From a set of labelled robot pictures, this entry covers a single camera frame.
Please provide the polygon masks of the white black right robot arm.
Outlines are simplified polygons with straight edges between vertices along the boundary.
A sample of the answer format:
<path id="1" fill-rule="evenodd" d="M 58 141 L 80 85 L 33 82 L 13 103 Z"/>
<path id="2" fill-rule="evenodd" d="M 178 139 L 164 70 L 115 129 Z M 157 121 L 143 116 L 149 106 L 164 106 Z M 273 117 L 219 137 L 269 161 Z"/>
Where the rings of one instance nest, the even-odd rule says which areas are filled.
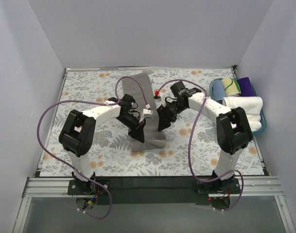
<path id="1" fill-rule="evenodd" d="M 226 107 L 207 96 L 207 92 L 199 85 L 187 88 L 183 79 L 171 81 L 170 90 L 174 97 L 167 101 L 155 92 L 155 99 L 161 100 L 157 109 L 159 116 L 158 131 L 169 128 L 176 122 L 177 116 L 186 109 L 204 115 L 216 125 L 217 142 L 220 156 L 211 179 L 204 180 L 196 177 L 198 189 L 204 192 L 223 193 L 230 190 L 235 180 L 235 167 L 243 150 L 253 139 L 253 134 L 243 108 Z"/>

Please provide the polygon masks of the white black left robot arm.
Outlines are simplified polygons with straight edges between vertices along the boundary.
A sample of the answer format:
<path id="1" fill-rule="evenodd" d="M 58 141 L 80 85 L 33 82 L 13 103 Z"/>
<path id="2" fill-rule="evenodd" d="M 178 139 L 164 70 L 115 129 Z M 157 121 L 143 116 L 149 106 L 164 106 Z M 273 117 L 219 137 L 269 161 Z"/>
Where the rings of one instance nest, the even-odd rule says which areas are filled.
<path id="1" fill-rule="evenodd" d="M 137 103 L 135 99 L 125 94 L 121 100 L 109 98 L 103 105 L 85 110 L 72 110 L 61 130 L 58 141 L 63 149 L 68 152 L 72 166 L 73 181 L 70 183 L 70 193 L 93 194 L 100 187 L 96 185 L 94 169 L 90 164 L 89 150 L 93 144 L 95 129 L 111 119 L 117 119 L 128 128 L 128 135 L 143 143 L 145 114 L 152 111 L 147 108 L 142 113 L 134 116 Z"/>

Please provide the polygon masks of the grey terry towel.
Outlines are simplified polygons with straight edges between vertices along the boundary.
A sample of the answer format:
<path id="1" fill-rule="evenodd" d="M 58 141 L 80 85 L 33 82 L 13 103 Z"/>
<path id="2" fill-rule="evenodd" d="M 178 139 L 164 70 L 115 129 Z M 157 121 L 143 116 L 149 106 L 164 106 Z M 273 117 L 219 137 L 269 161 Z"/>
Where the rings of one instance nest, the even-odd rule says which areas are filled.
<path id="1" fill-rule="evenodd" d="M 159 116 L 154 100 L 151 80 L 147 73 L 127 76 L 122 80 L 122 89 L 124 94 L 132 96 L 138 104 L 137 111 L 140 112 L 140 119 L 143 119 L 143 109 L 150 105 L 153 115 L 146 119 L 143 128 L 144 142 L 132 139 L 132 151 L 145 151 L 159 149 L 166 146 L 166 135 L 158 131 Z"/>

